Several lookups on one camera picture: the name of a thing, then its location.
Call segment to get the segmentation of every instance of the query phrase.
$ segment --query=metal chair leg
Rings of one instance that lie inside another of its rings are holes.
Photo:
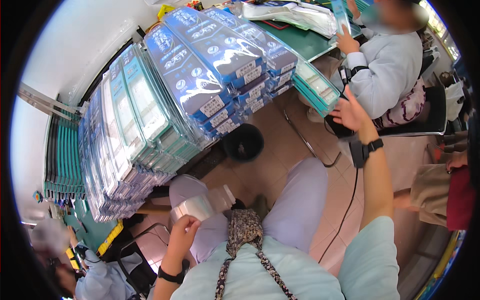
[[[297,129],[297,127],[295,126],[295,124],[293,124],[292,120],[290,120],[290,118],[288,117],[288,114],[287,114],[287,105],[285,105],[285,108],[283,109],[283,115],[285,117],[285,119],[287,120],[287,122],[290,124],[290,126],[293,128],[293,130],[295,130],[295,132],[299,135],[299,137],[302,139],[302,141],[304,142],[304,144],[307,146],[307,148],[310,150],[310,152],[313,154],[314,157],[316,157],[318,160],[322,161],[318,155],[315,153],[315,151],[313,150],[312,146],[310,145],[309,142],[307,142],[307,140],[305,140],[305,138],[303,137],[303,135],[301,135],[301,133],[299,132],[299,130]],[[324,162],[322,162],[322,164],[325,166],[325,168],[331,168],[333,166],[336,165],[336,163],[338,162],[338,160],[340,159],[340,156],[342,155],[341,152],[338,152],[338,155],[336,156],[335,160],[333,161],[332,164],[328,165]]]

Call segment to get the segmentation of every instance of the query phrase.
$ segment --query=stack of packages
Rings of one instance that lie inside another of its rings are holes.
[[[138,45],[111,64],[79,126],[85,193],[97,222],[132,216],[154,186],[201,151]]]
[[[209,15],[211,9],[203,12],[187,7],[169,12],[145,36],[145,44],[162,81],[192,126],[208,136],[222,137],[291,83],[285,77],[281,83],[280,76],[272,79],[267,70],[273,69],[270,57],[276,53],[263,50],[254,38],[245,38],[244,32],[236,30],[241,24],[232,26],[220,14]],[[277,75],[287,73],[287,68],[280,68]]]
[[[61,110],[61,113],[74,120],[80,118],[65,110]],[[84,216],[87,207],[84,203],[85,190],[80,173],[78,128],[56,114],[52,115],[49,122],[43,195],[45,200],[60,207],[66,206],[68,201],[77,203],[80,207],[79,213]]]
[[[247,41],[258,47],[266,58],[267,72],[251,83],[238,89],[236,103],[245,115],[250,115],[274,97],[281,95],[293,84],[297,56],[267,35],[255,24],[216,7],[203,10],[207,16],[239,33]]]

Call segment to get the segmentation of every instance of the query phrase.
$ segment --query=green cutting mat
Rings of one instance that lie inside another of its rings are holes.
[[[113,220],[107,223],[95,222],[92,217],[90,210],[86,213],[85,217],[82,217],[79,214],[79,211],[76,211],[77,218],[83,223],[88,233],[80,226],[73,214],[74,210],[71,209],[71,215],[65,215],[63,220],[67,226],[72,226],[74,229],[78,229],[76,232],[77,239],[79,241],[83,240],[87,247],[95,252],[100,252],[100,255],[103,255],[110,245],[111,241],[118,235],[121,231],[119,230],[119,222]]]
[[[347,6],[346,0],[343,0],[345,7]],[[362,0],[356,0],[357,6],[359,11],[362,12],[368,4],[363,2]],[[325,7],[332,9],[331,4],[325,4]],[[359,36],[360,28],[353,24],[351,18],[352,14],[349,10],[347,10],[348,16],[350,18],[350,23],[352,23],[352,33],[353,37]],[[329,44],[329,39],[324,37],[321,34],[318,34],[312,30],[303,30],[297,28],[293,25],[289,27],[278,30],[273,28],[270,25],[263,23],[262,21],[254,21],[257,25],[263,28],[265,31],[270,32],[271,34],[278,37],[280,40],[285,42],[287,45],[292,47],[295,51],[297,51],[300,55],[303,56],[309,62],[315,60],[316,58],[324,55],[325,53],[333,50],[335,47]]]

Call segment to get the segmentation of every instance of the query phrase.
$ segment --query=white shirt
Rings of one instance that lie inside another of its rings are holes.
[[[360,19],[354,22],[362,25]],[[368,67],[358,71],[349,86],[370,118],[376,119],[413,88],[420,75],[422,43],[416,32],[387,35],[368,28],[361,31],[368,41],[360,47],[360,52],[349,53],[343,65],[349,69]],[[338,72],[330,80],[343,89]]]

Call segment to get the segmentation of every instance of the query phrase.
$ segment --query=black wristwatch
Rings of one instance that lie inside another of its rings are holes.
[[[165,273],[162,270],[162,266],[158,267],[158,278],[163,278],[169,282],[182,284],[183,279],[185,278],[185,274],[187,274],[188,268],[190,267],[190,261],[188,261],[187,259],[184,259],[181,265],[182,265],[182,271],[178,273],[176,276],[172,276],[170,274]]]
[[[384,146],[382,139],[364,145],[361,141],[350,142],[350,152],[352,153],[353,166],[360,169],[363,168],[367,161],[370,152],[377,150]]]

